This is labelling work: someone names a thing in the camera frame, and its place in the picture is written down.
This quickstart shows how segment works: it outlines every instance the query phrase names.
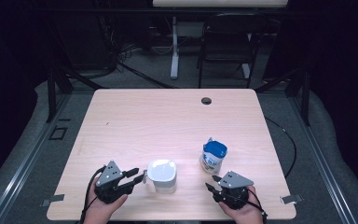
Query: white cup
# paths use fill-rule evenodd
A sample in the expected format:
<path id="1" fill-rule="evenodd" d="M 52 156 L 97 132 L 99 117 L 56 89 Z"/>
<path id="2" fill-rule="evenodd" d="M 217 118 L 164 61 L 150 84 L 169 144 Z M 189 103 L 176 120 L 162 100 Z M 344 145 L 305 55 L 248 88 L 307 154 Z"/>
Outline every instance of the white cup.
<path id="1" fill-rule="evenodd" d="M 147 176 L 153 181 L 157 193 L 170 194 L 176 191 L 176 164 L 171 160 L 151 161 Z"/>

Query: container with blue lid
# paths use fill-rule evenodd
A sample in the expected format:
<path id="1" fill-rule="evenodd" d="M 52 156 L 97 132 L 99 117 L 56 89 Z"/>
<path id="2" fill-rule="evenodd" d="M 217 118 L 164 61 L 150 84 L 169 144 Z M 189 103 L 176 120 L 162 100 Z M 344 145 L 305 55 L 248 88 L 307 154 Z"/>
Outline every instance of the container with blue lid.
<path id="1" fill-rule="evenodd" d="M 201 167 L 208 174 L 218 175 L 226 155 L 227 147 L 210 138 L 208 143 L 203 146 L 202 154 L 200 156 Z"/>

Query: human hand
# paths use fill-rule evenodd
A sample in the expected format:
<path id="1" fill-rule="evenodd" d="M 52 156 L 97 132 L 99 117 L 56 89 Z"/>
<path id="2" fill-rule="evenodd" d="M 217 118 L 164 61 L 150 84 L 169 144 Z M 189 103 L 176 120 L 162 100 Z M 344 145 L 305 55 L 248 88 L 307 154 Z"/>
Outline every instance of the human hand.
<path id="1" fill-rule="evenodd" d="M 118 208 L 126 202 L 128 195 L 124 194 L 120 198 L 118 198 L 113 203 L 104 203 L 97 197 L 95 194 L 95 183 L 97 182 L 98 178 L 94 178 L 92 181 L 91 187 L 89 189 L 89 197 L 88 197 L 88 204 L 89 209 L 86 212 L 86 218 L 84 220 L 84 224 L 106 224 L 112 214 L 118 210 Z"/>
<path id="2" fill-rule="evenodd" d="M 255 194 L 255 187 L 249 186 L 248 189 Z M 253 193 L 249 192 L 248 202 L 260 206 Z M 261 216 L 260 210 L 250 204 L 246 204 L 239 210 L 231 209 L 223 202 L 220 202 L 219 205 L 225 214 L 232 217 L 237 224 L 263 224 L 263 217 Z"/>

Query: blue lid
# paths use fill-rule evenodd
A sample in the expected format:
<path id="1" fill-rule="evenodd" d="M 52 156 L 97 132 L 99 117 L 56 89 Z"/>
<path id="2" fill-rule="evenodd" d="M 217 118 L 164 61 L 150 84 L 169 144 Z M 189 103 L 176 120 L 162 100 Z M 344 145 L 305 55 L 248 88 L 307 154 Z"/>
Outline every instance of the blue lid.
<path id="1" fill-rule="evenodd" d="M 210 141 L 204 145 L 204 151 L 213 154 L 217 158 L 224 158 L 227 154 L 227 147 L 217 141 Z"/>

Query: white desk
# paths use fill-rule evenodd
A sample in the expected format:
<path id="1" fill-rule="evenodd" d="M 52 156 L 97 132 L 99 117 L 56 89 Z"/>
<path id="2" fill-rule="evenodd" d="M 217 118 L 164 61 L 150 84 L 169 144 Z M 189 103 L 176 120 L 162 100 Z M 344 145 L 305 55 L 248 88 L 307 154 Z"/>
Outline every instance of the white desk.
<path id="1" fill-rule="evenodd" d="M 269 219 L 295 217 L 294 206 L 280 201 L 290 192 L 255 92 L 183 89 L 96 91 L 55 192 L 64 200 L 51 203 L 48 218 L 79 220 L 91 176 L 110 160 L 128 171 L 171 159 L 176 192 L 157 194 L 151 181 L 140 183 L 111 219 L 229 220 L 206 189 L 205 182 L 216 183 L 199 162 L 210 137 L 228 148 L 221 176 L 232 170 L 253 180 Z"/>
<path id="2" fill-rule="evenodd" d="M 288 0 L 153 0 L 154 7 L 286 7 Z M 172 65 L 171 79 L 178 78 L 179 52 L 177 45 L 177 21 L 172 22 Z M 242 66 L 244 74 L 248 66 Z"/>

